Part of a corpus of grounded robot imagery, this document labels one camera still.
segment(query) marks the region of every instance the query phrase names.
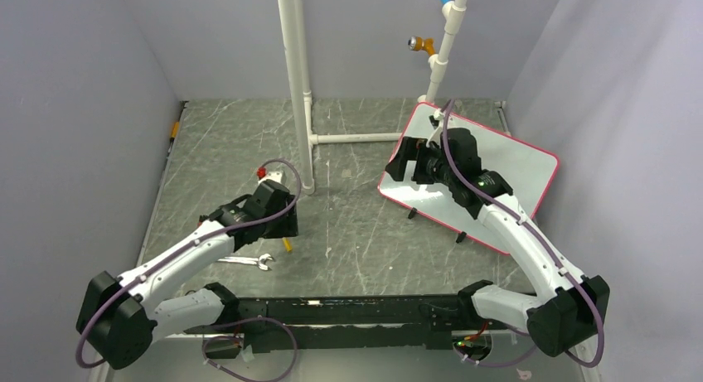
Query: purple cable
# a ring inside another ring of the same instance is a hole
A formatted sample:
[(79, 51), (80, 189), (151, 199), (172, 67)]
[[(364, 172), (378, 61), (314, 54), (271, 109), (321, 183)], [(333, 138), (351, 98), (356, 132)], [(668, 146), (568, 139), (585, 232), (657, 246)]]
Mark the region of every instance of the purple cable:
[(207, 358), (207, 354), (205, 353), (205, 349), (207, 348), (208, 345), (210, 345), (211, 342), (213, 341), (218, 341), (222, 340), (225, 338), (230, 338), (229, 336), (214, 336), (205, 343), (202, 344), (202, 357), (205, 359), (206, 363), (209, 365), (212, 365), (213, 367), (217, 368), (218, 370), (230, 375), (234, 376), (238, 380), (243, 380), (244, 382), (278, 382), (279, 380), (282, 380), (283, 378), (287, 377), (288, 374), (293, 370), (293, 366), (295, 365), (295, 361), (298, 359), (298, 343), (295, 341), (295, 336), (293, 336), (293, 332), (290, 331), (290, 328), (285, 326), (282, 322), (275, 320), (273, 318), (269, 317), (253, 317), (253, 318), (246, 318), (244, 320), (239, 320), (238, 322), (230, 322), (227, 324), (220, 324), (219, 326), (213, 326), (214, 328), (227, 328), (231, 326), (238, 326), (240, 324), (246, 324), (248, 322), (272, 322), (273, 324), (276, 324), (283, 328), (284, 331), (290, 336), (290, 341), (293, 343), (293, 359), (290, 361), (290, 365), (284, 371), (280, 376), (277, 376), (276, 378), (273, 378), (272, 380), (251, 380), (243, 375), (239, 375), (235, 373), (233, 370), (230, 370), (227, 367), (223, 367), (222, 365), (217, 364), (215, 361), (210, 360)]
[[(302, 181), (300, 179), (300, 174), (295, 169), (293, 164), (284, 160), (283, 158), (275, 158), (273, 160), (268, 160), (267, 162), (264, 162), (264, 164), (261, 167), (266, 167), (267, 165), (269, 165), (273, 162), (280, 162), (280, 163), (284, 164), (286, 167), (290, 168), (290, 170), (295, 175), (295, 180), (298, 183), (298, 187), (297, 187), (297, 190), (295, 193), (295, 197), (290, 202), (290, 204), (288, 204), (281, 211), (279, 211), (271, 216), (267, 216), (267, 217), (259, 219), (259, 220), (252, 220), (252, 221), (245, 222), (245, 223), (242, 223), (239, 225), (232, 225), (229, 227), (224, 227), (222, 229), (212, 231), (206, 235), (203, 235), (202, 237), (199, 237), (198, 239), (201, 242), (205, 241), (206, 239), (211, 239), (212, 237), (215, 237), (216, 235), (222, 235), (224, 233), (227, 233), (228, 231), (244, 229), (245, 227), (260, 225), (262, 223), (267, 223), (267, 222), (270, 222), (271, 220), (278, 219), (279, 217), (285, 215), (288, 211), (290, 211), (295, 206), (295, 204), (300, 199), (300, 192), (303, 187)], [(170, 254), (169, 256), (164, 258), (161, 262), (154, 264), (151, 268), (144, 271), (144, 273), (142, 273), (141, 276), (148, 278), (150, 275), (161, 270), (161, 268), (163, 268), (165, 265), (170, 263), (172, 260), (174, 260), (175, 258), (180, 256), (181, 254), (183, 254), (184, 252), (186, 252), (187, 250), (189, 250), (190, 248), (195, 247), (195, 246), (196, 246), (195, 240), (184, 244), (181, 248), (178, 248), (175, 251), (173, 251), (172, 254)], [(95, 368), (98, 365), (101, 365), (105, 362), (105, 359), (100, 359), (100, 360), (96, 361), (95, 363), (86, 363), (83, 360), (83, 346), (85, 346), (85, 342), (88, 340), (88, 335), (90, 334), (90, 331), (93, 330), (93, 327), (95, 326), (95, 323), (98, 322), (98, 319), (100, 319), (100, 317), (103, 315), (103, 313), (105, 313), (105, 311), (108, 309), (108, 307), (110, 307), (110, 305), (112, 305), (117, 300), (117, 298), (122, 296), (122, 294), (128, 292), (130, 289), (139, 285), (141, 283), (141, 280), (140, 280), (141, 276), (135, 278), (134, 280), (130, 281), (129, 283), (125, 284), (122, 288), (120, 288), (119, 291), (117, 291), (112, 297), (110, 297), (110, 299), (108, 299), (103, 304), (103, 306), (101, 306), (98, 309), (98, 311), (95, 312), (95, 314), (90, 318), (88, 323), (85, 325), (83, 332), (81, 332), (81, 334), (80, 334), (80, 339), (78, 340), (78, 346), (75, 348), (75, 362), (78, 364), (78, 366), (80, 368)]]
[(506, 361), (504, 363), (488, 363), (488, 364), (482, 363), (481, 361), (469, 359), (468, 357), (466, 357), (466, 359), (464, 359), (464, 354), (462, 352), (457, 350), (456, 347), (453, 347), (452, 349), (454, 350), (454, 353), (456, 353), (459, 357), (461, 357), (462, 360), (471, 361), (473, 364), (478, 365), (479, 367), (505, 368), (505, 367), (510, 367), (512, 365), (518, 364), (521, 361), (523, 361), (524, 359), (526, 359), (527, 357), (530, 357), (537, 350), (537, 346), (533, 345), (528, 351), (523, 353), (520, 357), (516, 358), (515, 360)]
[[(505, 204), (502, 204), (500, 201), (497, 201), (493, 197), (483, 193), (482, 191), (478, 190), (474, 185), (469, 183), (466, 178), (463, 177), (459, 169), (457, 168), (456, 163), (454, 162), (454, 159), (452, 157), (451, 152), (449, 151), (449, 143), (448, 143), (448, 138), (447, 138), (447, 127), (449, 124), (449, 116), (452, 113), (452, 110), (454, 109), (454, 100), (451, 99), (445, 106), (444, 106), (444, 125), (442, 127), (442, 147), (444, 147), (444, 154), (447, 156), (447, 161), (449, 166), (452, 168), (452, 172), (454, 172), (454, 175), (458, 177), (458, 179), (469, 189), (471, 190), (474, 194), (477, 196), (483, 198), (485, 201), (488, 201), (501, 210), (504, 210), (508, 215), (512, 216), (515, 220), (520, 220), (521, 217), (513, 210), (508, 208)], [(561, 263), (561, 260), (559, 259), (558, 256), (556, 256), (554, 250), (552, 250), (551, 246), (549, 243), (547, 243), (546, 239), (540, 234), (539, 231), (532, 225), (531, 220), (527, 220), (522, 224), (522, 226), (527, 229), (532, 235), (535, 236), (535, 239), (539, 241), (539, 243), (544, 247), (544, 249), (547, 251), (548, 255), (554, 262), (557, 268), (563, 268), (564, 264)], [(603, 358), (603, 351), (604, 351), (604, 345), (605, 345), (605, 336), (604, 336), (604, 329), (603, 329), (603, 318), (600, 316), (600, 313), (598, 312), (598, 309), (595, 306), (595, 303), (593, 300), (590, 298), (588, 293), (576, 282), (576, 279), (574, 276), (571, 275), (571, 273), (567, 272), (564, 277), (566, 277), (567, 280), (571, 283), (571, 285), (576, 288), (576, 291), (581, 295), (581, 297), (585, 300), (586, 305), (589, 307), (590, 311), (593, 313), (593, 317), (595, 320), (595, 325), (596, 325), (596, 330), (598, 334), (598, 349), (596, 349), (596, 353), (594, 356), (594, 359), (592, 361), (584, 361), (581, 360), (580, 358), (576, 357), (573, 353), (570, 351), (566, 351), (566, 355), (570, 357), (572, 360), (577, 362), (579, 365), (582, 365), (587, 368), (593, 368), (596, 365), (598, 365)]]

